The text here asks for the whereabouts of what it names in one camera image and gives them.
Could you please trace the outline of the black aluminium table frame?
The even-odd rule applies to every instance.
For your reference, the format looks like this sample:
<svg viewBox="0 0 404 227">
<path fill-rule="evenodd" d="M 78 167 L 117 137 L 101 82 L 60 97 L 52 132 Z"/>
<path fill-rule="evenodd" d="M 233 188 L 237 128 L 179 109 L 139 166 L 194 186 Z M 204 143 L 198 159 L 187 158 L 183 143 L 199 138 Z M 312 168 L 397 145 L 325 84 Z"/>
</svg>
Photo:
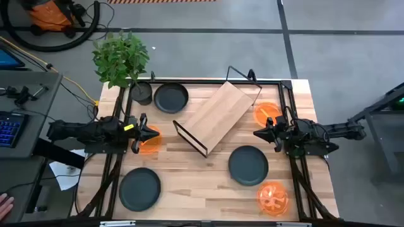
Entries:
<svg viewBox="0 0 404 227">
<path fill-rule="evenodd" d="M 273 143 L 268 144 L 253 135 L 253 131 L 259 129 L 253 119 L 255 107 L 251 107 L 241 117 L 207 158 L 176 133 L 172 121 L 185 123 L 224 83 L 224 79 L 218 78 L 197 79 L 200 78 L 179 80 L 189 92 L 188 104 L 179 113 L 163 113 L 154 104 L 132 104 L 132 113 L 138 116 L 141 112 L 146 112 L 148 125 L 154 125 L 160 130 L 162 145 L 157 152 L 145 155 L 134 154 L 129 145 L 128 151 L 123 155 L 118 186 L 129 171 L 147 167 L 157 173 L 162 183 L 162 192 L 154 206 L 141 212 L 126 209 L 117 193 L 115 200 L 111 202 L 111 207 L 114 205 L 112 219 L 130 219 L 137 223 L 162 221 L 164 225 L 174 226 L 223 221 L 230 222 L 229 224 L 241 224 L 241 221 L 298 221 L 290 160 L 283 151 L 274 152 Z M 281 82 L 292 85 L 297 116 L 317 121 L 308 80 L 286 79 Z M 230 178 L 228 158 L 235 148 L 242 145 L 255 146 L 267 157 L 269 172 L 264 182 L 280 182 L 286 188 L 288 209 L 281 216 L 270 216 L 259 209 L 256 200 L 259 186 L 242 186 Z M 106 154 L 97 154 L 86 163 L 76 196 L 78 211 L 84 210 L 100 188 L 104 166 L 109 163 L 105 162 L 106 158 Z M 313 191 L 327 210 L 339 218 L 326 162 L 318 156 L 308 156 L 306 163 Z"/>
</svg>

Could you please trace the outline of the black clamp tool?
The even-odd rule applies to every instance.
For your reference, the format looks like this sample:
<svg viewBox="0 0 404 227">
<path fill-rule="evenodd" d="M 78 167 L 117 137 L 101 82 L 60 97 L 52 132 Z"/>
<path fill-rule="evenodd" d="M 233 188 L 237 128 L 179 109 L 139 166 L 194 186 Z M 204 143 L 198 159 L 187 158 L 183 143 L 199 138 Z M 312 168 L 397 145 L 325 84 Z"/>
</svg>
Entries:
<svg viewBox="0 0 404 227">
<path fill-rule="evenodd" d="M 40 89 L 34 94 L 29 92 L 28 87 L 23 86 L 23 88 L 18 91 L 15 87 L 8 86 L 7 88 L 0 88 L 0 96 L 5 96 L 14 100 L 15 105 L 20 106 L 25 104 L 27 101 L 36 101 L 40 98 L 43 93 L 49 91 L 49 87 L 40 84 Z"/>
</svg>

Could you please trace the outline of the dark grey round plate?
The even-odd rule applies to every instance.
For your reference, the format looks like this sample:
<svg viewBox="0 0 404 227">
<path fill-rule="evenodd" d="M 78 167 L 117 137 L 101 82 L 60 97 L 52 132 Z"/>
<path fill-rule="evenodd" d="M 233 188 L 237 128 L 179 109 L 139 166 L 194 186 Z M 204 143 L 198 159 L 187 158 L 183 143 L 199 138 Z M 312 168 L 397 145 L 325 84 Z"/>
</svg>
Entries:
<svg viewBox="0 0 404 227">
<path fill-rule="evenodd" d="M 269 165 L 260 149 L 240 146 L 231 153 L 228 168 L 233 180 L 244 186 L 255 186 L 267 177 Z"/>
<path fill-rule="evenodd" d="M 154 104 L 162 112 L 175 114 L 180 112 L 189 100 L 187 89 L 180 83 L 164 83 L 154 94 Z"/>
<path fill-rule="evenodd" d="M 161 193 L 161 181 L 151 169 L 141 167 L 124 176 L 119 186 L 121 204 L 133 212 L 151 208 Z"/>
</svg>

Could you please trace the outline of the translucent orange plate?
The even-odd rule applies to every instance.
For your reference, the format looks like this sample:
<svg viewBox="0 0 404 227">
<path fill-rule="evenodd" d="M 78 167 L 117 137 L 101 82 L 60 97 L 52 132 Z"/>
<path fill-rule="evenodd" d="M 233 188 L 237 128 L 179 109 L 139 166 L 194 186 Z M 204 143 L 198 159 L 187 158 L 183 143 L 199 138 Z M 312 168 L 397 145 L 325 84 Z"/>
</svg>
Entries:
<svg viewBox="0 0 404 227">
<path fill-rule="evenodd" d="M 162 135 L 160 129 L 158 127 L 155 127 L 154 125 L 150 126 L 150 129 L 157 131 L 159 135 L 145 142 L 142 142 L 140 144 L 140 154 L 152 154 L 160 150 L 160 147 L 162 145 Z"/>
<path fill-rule="evenodd" d="M 254 108 L 253 117 L 255 122 L 261 127 L 266 127 L 268 117 L 271 117 L 273 124 L 276 124 L 276 117 L 281 116 L 282 113 L 277 105 L 271 102 L 263 102 Z"/>
<path fill-rule="evenodd" d="M 259 209 L 270 216 L 284 215 L 288 210 L 288 194 L 281 182 L 262 183 L 257 191 Z"/>
</svg>

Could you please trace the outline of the person's hand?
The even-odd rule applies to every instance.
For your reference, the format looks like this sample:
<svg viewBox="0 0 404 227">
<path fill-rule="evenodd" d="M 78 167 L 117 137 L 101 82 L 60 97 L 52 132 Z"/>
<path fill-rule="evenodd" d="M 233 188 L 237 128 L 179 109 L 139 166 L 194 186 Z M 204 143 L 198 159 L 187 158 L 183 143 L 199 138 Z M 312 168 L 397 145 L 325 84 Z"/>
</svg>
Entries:
<svg viewBox="0 0 404 227">
<path fill-rule="evenodd" d="M 0 221 L 2 221 L 13 208 L 14 197 L 3 193 L 0 195 Z"/>
</svg>

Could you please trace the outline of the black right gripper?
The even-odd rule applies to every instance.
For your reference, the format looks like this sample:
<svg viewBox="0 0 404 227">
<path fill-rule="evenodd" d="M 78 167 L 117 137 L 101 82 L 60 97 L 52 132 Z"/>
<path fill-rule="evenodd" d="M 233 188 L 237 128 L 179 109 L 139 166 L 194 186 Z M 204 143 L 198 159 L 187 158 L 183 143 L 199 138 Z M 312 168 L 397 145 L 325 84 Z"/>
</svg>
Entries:
<svg viewBox="0 0 404 227">
<path fill-rule="evenodd" d="M 282 150 L 283 140 L 286 140 L 287 121 L 285 117 L 275 117 L 276 124 L 271 117 L 267 118 L 267 127 L 254 131 L 254 135 L 264 141 L 268 141 L 268 135 L 270 132 L 270 142 L 275 143 L 275 152 L 279 153 Z"/>
</svg>

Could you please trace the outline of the white paper sheet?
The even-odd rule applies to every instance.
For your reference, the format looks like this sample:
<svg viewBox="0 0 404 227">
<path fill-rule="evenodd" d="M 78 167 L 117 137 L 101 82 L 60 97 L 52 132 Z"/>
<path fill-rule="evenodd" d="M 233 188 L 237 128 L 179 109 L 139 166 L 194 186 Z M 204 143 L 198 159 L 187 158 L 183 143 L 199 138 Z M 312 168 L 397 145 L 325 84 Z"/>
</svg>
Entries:
<svg viewBox="0 0 404 227">
<path fill-rule="evenodd" d="M 49 166 L 56 177 L 59 188 L 62 191 L 68 190 L 78 183 L 81 173 L 80 168 L 69 166 L 57 161 L 51 162 Z"/>
</svg>

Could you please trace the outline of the green potted plant black pot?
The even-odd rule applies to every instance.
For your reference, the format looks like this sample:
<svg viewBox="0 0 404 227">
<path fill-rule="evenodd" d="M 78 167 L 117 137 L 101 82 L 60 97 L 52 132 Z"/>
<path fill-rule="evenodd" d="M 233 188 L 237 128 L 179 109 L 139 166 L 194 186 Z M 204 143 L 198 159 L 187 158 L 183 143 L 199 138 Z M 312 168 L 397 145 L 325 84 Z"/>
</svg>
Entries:
<svg viewBox="0 0 404 227">
<path fill-rule="evenodd" d="M 131 32 L 108 33 L 105 40 L 95 41 L 93 62 L 99 81 L 109 88 L 128 88 L 132 100 L 140 105 L 152 102 L 152 87 L 148 82 L 139 82 L 138 78 L 146 73 L 150 60 L 143 41 Z"/>
</svg>

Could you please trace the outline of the orange shop vacuum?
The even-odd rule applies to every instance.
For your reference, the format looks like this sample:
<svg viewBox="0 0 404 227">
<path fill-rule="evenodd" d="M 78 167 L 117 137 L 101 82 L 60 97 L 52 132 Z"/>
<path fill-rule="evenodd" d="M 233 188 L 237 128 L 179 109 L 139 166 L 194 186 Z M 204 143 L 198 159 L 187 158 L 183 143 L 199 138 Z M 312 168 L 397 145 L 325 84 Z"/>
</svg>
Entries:
<svg viewBox="0 0 404 227">
<path fill-rule="evenodd" d="M 85 27 L 82 16 L 86 9 L 73 0 L 20 0 L 23 9 L 32 19 L 30 31 L 35 36 L 45 32 L 62 32 L 74 38 L 74 26 Z"/>
</svg>

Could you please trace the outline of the wooden shelf black metal frame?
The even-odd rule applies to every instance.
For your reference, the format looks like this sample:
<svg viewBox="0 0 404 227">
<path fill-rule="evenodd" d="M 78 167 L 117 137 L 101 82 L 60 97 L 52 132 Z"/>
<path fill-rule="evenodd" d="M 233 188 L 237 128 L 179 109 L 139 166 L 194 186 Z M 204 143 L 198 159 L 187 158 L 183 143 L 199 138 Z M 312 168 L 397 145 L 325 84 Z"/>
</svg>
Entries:
<svg viewBox="0 0 404 227">
<path fill-rule="evenodd" d="M 255 102 L 255 98 L 226 78 L 224 84 L 184 124 L 177 121 L 173 124 L 179 136 L 207 157 Z"/>
</svg>

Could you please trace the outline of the grey desk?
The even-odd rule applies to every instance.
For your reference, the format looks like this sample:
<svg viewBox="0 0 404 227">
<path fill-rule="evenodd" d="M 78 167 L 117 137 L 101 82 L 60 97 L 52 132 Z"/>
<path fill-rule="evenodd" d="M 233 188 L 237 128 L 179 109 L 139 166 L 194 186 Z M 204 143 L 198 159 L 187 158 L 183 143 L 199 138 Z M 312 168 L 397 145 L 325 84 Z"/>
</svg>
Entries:
<svg viewBox="0 0 404 227">
<path fill-rule="evenodd" d="M 23 105 L 15 104 L 13 98 L 0 96 L 0 112 L 13 112 L 28 116 L 15 147 L 0 146 L 0 159 L 29 158 L 41 142 L 40 133 L 52 106 L 62 76 L 58 73 L 35 71 L 0 71 L 0 88 L 14 87 L 28 93 L 39 93 L 36 100 L 28 99 Z"/>
</svg>

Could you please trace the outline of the black keyboard blue backlight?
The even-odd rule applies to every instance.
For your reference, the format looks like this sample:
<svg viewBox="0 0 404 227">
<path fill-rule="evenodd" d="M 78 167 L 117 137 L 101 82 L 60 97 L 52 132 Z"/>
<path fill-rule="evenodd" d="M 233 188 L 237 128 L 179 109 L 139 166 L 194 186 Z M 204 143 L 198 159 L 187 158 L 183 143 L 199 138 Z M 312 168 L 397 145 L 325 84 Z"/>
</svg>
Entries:
<svg viewBox="0 0 404 227">
<path fill-rule="evenodd" d="M 27 120 L 26 114 L 0 111 L 0 147 L 14 148 Z"/>
</svg>

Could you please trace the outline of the grey metal stand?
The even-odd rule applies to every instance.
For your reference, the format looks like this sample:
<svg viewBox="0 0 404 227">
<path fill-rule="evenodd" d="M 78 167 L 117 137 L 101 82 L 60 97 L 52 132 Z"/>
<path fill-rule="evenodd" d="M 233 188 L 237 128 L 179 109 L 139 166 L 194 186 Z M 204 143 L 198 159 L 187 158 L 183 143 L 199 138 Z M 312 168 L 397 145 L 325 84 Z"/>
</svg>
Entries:
<svg viewBox="0 0 404 227">
<path fill-rule="evenodd" d="M 350 118 L 355 122 L 362 119 L 383 152 L 390 173 L 404 173 L 404 82 Z"/>
</svg>

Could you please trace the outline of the blue lit screen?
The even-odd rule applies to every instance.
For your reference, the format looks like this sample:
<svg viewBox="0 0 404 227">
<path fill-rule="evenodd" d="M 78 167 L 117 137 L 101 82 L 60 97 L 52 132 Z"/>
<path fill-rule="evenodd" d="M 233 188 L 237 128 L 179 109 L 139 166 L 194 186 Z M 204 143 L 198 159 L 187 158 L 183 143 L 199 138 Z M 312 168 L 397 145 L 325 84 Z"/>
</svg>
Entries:
<svg viewBox="0 0 404 227">
<path fill-rule="evenodd" d="M 12 70 L 25 67 L 25 64 L 4 46 L 0 45 L 0 70 Z"/>
</svg>

